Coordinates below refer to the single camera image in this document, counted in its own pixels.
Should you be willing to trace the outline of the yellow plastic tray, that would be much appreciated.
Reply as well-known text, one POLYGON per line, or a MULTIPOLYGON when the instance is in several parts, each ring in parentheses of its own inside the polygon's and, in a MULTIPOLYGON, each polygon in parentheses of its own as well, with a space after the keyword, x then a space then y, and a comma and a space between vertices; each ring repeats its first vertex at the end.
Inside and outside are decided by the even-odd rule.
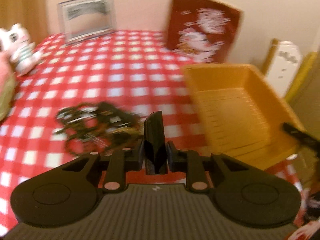
POLYGON ((201 63, 183 75, 211 153, 265 170, 298 153, 283 123, 303 125, 251 64, 201 63))

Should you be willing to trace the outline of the yellow folded board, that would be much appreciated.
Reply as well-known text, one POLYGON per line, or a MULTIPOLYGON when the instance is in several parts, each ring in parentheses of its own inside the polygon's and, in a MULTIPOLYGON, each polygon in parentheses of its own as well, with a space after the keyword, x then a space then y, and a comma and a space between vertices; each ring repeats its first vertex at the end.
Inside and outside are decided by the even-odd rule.
POLYGON ((298 93, 301 85, 304 80, 307 78, 308 73, 310 72, 314 62, 317 59, 317 52, 312 51, 306 55, 300 65, 300 68, 291 83, 291 87, 289 88, 287 94, 285 95, 285 100, 290 102, 294 96, 298 93))

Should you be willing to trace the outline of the red checkered tablecloth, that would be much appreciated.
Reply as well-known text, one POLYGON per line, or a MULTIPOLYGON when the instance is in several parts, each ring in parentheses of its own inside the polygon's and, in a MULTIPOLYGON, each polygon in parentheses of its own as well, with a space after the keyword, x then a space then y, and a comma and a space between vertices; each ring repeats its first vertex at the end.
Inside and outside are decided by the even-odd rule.
POLYGON ((20 79, 1 125, 1 239, 319 239, 300 191, 211 153, 183 68, 159 33, 65 46, 20 79), (162 111, 167 174, 147 175, 144 121, 162 111))

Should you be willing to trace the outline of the white wooden chair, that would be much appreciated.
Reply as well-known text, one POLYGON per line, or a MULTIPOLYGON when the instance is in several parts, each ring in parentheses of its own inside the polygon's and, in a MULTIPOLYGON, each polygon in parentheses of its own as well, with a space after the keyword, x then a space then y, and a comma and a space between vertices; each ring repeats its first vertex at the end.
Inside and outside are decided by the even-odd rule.
POLYGON ((261 72, 279 97, 284 98, 288 93, 302 59, 300 49, 293 42, 277 38, 271 41, 261 72))

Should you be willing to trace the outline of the red lucky cat cushion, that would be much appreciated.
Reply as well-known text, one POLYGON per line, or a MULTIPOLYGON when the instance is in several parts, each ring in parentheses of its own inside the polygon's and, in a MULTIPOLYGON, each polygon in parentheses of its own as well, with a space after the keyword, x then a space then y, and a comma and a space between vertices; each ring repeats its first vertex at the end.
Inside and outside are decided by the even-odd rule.
POLYGON ((242 16, 242 10, 219 0, 172 0, 165 46, 197 63, 223 63, 242 16))

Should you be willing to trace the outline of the silver framed sand picture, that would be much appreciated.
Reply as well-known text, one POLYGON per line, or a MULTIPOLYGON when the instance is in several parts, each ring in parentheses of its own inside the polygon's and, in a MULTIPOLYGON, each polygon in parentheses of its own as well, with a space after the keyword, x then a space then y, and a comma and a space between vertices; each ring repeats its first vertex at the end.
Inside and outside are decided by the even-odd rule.
POLYGON ((60 31, 67 45, 114 33, 114 0, 69 0, 57 5, 60 31))

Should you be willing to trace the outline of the white plush cat toy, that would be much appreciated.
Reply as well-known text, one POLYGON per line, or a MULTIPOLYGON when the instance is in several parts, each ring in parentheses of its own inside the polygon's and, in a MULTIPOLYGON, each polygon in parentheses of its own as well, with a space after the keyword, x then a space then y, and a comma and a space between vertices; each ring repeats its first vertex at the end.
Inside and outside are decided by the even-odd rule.
POLYGON ((10 30, 1 28, 1 49, 9 54, 9 61, 15 65, 18 76, 24 76, 41 62, 42 51, 34 52, 35 43, 20 23, 10 30))

